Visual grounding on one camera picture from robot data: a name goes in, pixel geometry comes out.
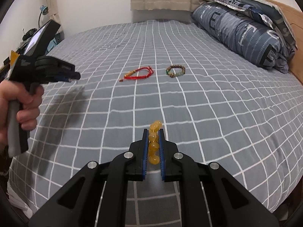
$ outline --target red beaded bracelet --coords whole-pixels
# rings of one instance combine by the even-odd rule
[[[134,73],[136,73],[136,72],[138,72],[140,70],[143,70],[143,69],[148,70],[148,74],[142,75],[142,76],[132,76]],[[128,72],[127,74],[124,75],[124,78],[119,79],[119,82],[122,82],[123,79],[134,79],[134,80],[137,80],[137,79],[148,78],[149,76],[153,75],[153,73],[154,73],[154,71],[151,68],[151,66],[143,66],[143,67],[140,67],[140,68],[138,68],[136,70],[132,70],[132,71]]]

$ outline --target folded blanket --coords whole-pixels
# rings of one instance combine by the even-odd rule
[[[294,50],[287,47],[284,38],[269,27],[271,20],[261,14],[262,11],[249,7],[231,9],[216,1],[201,5],[192,13],[192,18],[201,28],[249,62],[268,70],[274,67],[287,73],[287,61],[293,56]]]
[[[262,25],[268,26],[269,28],[273,29],[272,20],[265,13],[263,13],[262,10],[257,9],[251,5],[240,3],[235,0],[204,0],[204,1],[215,1],[217,3],[220,3],[235,11],[239,11],[240,13],[253,19],[255,22],[258,22]]]
[[[287,18],[279,6],[265,0],[235,0],[262,10],[272,21],[274,31],[284,37],[287,46],[297,48],[296,38]]]

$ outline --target gray handle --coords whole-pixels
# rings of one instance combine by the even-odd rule
[[[7,113],[7,140],[9,143],[9,157],[21,154],[19,122],[17,121],[17,112],[20,110],[18,101],[9,102]]]
[[[33,95],[39,83],[32,83],[29,93]],[[24,131],[17,121],[17,112],[22,110],[22,105],[18,101],[9,102],[7,114],[7,140],[9,144],[9,157],[12,158],[28,150],[29,132]]]

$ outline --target screen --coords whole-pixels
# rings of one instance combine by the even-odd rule
[[[29,41],[24,54],[26,54],[38,41],[39,37],[41,36],[41,34],[43,33],[44,29],[46,28],[46,26],[48,25],[48,23],[46,23],[44,26],[42,26],[39,31],[37,31],[32,37],[31,40]]]

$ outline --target bed frame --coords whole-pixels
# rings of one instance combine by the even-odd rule
[[[289,71],[296,76],[301,84],[303,84],[303,13],[283,3],[273,0],[267,1],[276,4],[281,8],[292,29],[294,30],[298,50],[291,61],[288,63]]]

